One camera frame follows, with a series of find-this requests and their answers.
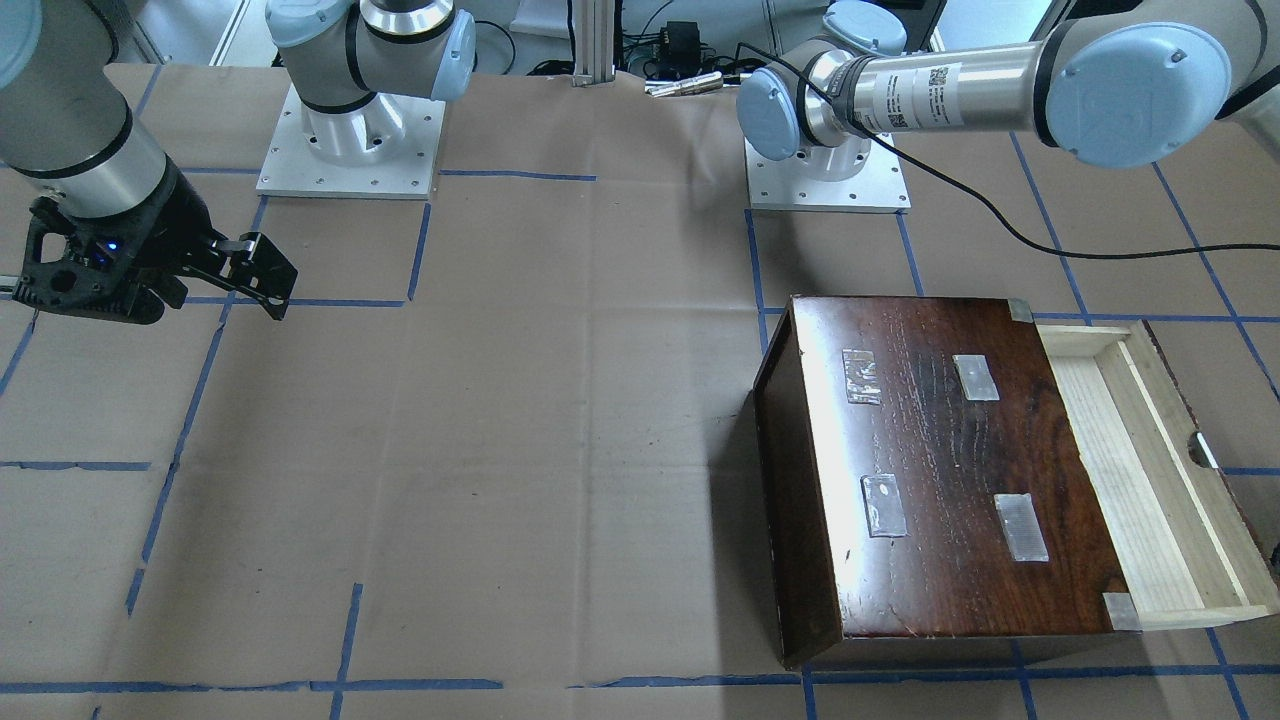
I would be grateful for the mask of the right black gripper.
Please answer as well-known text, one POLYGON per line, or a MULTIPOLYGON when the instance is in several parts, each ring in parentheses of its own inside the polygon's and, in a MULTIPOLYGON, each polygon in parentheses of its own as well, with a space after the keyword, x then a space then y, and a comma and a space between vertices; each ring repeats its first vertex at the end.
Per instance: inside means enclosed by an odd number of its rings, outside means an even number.
POLYGON ((278 322, 285 316, 297 268, 260 232, 230 241, 214 229, 207 206, 174 165, 129 210, 73 217, 37 197, 23 266, 12 297, 42 313, 152 324, 187 299, 182 278, 234 290, 278 322))

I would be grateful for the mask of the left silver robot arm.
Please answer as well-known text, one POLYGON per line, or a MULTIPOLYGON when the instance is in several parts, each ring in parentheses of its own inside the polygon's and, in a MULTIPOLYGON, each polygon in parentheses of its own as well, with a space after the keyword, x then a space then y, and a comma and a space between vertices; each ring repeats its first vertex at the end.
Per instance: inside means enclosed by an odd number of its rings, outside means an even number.
POLYGON ((873 135, 1019 129, 1126 169, 1216 120, 1276 120, 1275 1, 1142 1, 1034 42, 946 53, 906 54, 901 22, 873 3, 832 3, 823 26, 740 85, 739 126, 768 160, 873 135))

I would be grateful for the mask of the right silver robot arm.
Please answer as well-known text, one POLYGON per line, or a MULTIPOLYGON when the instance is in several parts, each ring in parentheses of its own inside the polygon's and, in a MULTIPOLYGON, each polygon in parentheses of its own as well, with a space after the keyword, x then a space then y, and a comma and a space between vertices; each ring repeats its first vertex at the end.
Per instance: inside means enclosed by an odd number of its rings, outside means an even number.
POLYGON ((425 195, 433 156, 413 141, 468 86, 474 18, 452 1, 270 1, 264 17, 284 61, 253 73, 265 90, 215 87, 237 72, 157 76, 166 137, 195 142, 172 154, 105 72, 125 42, 123 1, 3 4, 3 164, 37 193, 4 309, 151 324, 193 278, 282 319, 297 269, 262 233, 219 232, 186 178, 239 169, 228 135, 265 129, 270 110, 284 145, 264 192, 294 178, 334 193, 349 177, 364 195, 425 195))

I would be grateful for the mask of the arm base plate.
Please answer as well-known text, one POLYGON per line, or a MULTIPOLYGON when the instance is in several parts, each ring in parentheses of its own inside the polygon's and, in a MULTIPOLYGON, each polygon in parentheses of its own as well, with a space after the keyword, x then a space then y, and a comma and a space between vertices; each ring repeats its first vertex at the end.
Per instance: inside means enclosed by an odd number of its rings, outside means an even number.
POLYGON ((256 190, 307 199, 429 200, 447 102, 379 94, 346 114, 289 88, 256 190))
POLYGON ((745 143, 750 208, 772 211, 909 211, 899 158, 870 140, 804 146, 772 161, 745 143))

